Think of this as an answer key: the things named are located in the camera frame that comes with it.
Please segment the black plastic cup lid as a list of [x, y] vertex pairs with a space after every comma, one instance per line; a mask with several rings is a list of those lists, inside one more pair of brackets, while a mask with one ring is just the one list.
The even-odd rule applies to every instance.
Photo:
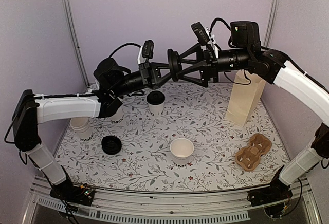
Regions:
[[160, 105], [165, 101], [165, 95], [160, 91], [152, 91], [147, 95], [147, 102], [151, 105]]

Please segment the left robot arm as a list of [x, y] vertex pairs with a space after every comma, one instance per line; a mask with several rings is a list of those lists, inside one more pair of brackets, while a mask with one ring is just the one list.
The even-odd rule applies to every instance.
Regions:
[[[150, 62], [153, 43], [146, 41], [139, 50], [138, 70], [135, 72], [119, 66], [110, 55], [94, 71], [99, 89], [90, 94], [43, 96], [34, 94], [31, 89], [23, 91], [8, 128], [9, 132], [13, 132], [12, 144], [37, 165], [59, 195], [65, 200], [73, 200], [77, 187], [42, 144], [38, 125], [53, 120], [113, 116], [122, 105], [122, 96], [145, 88], [157, 89], [171, 78], [177, 56], [171, 49], [167, 55], [166, 64]], [[170, 73], [161, 76], [162, 69], [168, 69]]]

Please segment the white paper coffee cup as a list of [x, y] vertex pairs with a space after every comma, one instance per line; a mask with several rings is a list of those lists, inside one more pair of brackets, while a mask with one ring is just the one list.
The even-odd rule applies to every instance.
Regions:
[[160, 103], [160, 104], [152, 104], [149, 103], [149, 110], [150, 113], [152, 114], [152, 116], [161, 116], [163, 110], [164, 110], [164, 103]]

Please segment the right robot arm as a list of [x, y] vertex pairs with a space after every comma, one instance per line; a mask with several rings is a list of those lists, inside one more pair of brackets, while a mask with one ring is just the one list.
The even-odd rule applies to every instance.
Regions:
[[220, 72], [246, 70], [289, 92], [321, 119], [313, 142], [281, 167], [266, 189], [268, 200], [277, 201], [295, 180], [328, 158], [328, 90], [285, 53], [263, 47], [256, 22], [235, 21], [226, 27], [231, 32], [230, 49], [220, 50], [211, 29], [200, 22], [192, 24], [198, 42], [182, 54], [167, 51], [170, 73], [175, 82], [208, 87], [209, 80]]

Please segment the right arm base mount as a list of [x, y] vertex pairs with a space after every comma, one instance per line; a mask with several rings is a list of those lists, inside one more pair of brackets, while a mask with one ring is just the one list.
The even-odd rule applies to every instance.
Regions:
[[293, 196], [290, 186], [279, 180], [279, 176], [274, 176], [270, 185], [247, 193], [247, 200], [254, 206], [273, 203], [276, 201], [289, 199]]

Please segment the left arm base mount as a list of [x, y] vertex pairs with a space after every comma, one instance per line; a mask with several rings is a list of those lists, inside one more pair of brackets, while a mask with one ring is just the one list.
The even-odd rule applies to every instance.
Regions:
[[70, 177], [55, 185], [51, 185], [50, 196], [57, 198], [63, 202], [76, 203], [84, 206], [91, 206], [94, 199], [94, 189], [88, 186], [86, 183], [79, 186], [74, 185]]

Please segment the beige paper takeout bag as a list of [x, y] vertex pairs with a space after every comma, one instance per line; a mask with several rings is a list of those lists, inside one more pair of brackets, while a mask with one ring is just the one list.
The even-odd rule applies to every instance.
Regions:
[[239, 70], [234, 79], [226, 119], [243, 127], [256, 108], [266, 81], [257, 74]]

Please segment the stack of white paper cups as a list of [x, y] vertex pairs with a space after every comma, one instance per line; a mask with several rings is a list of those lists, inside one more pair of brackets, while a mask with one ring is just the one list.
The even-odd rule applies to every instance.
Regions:
[[79, 140], [83, 142], [91, 141], [94, 138], [92, 127], [88, 117], [72, 118], [70, 127], [75, 132]]

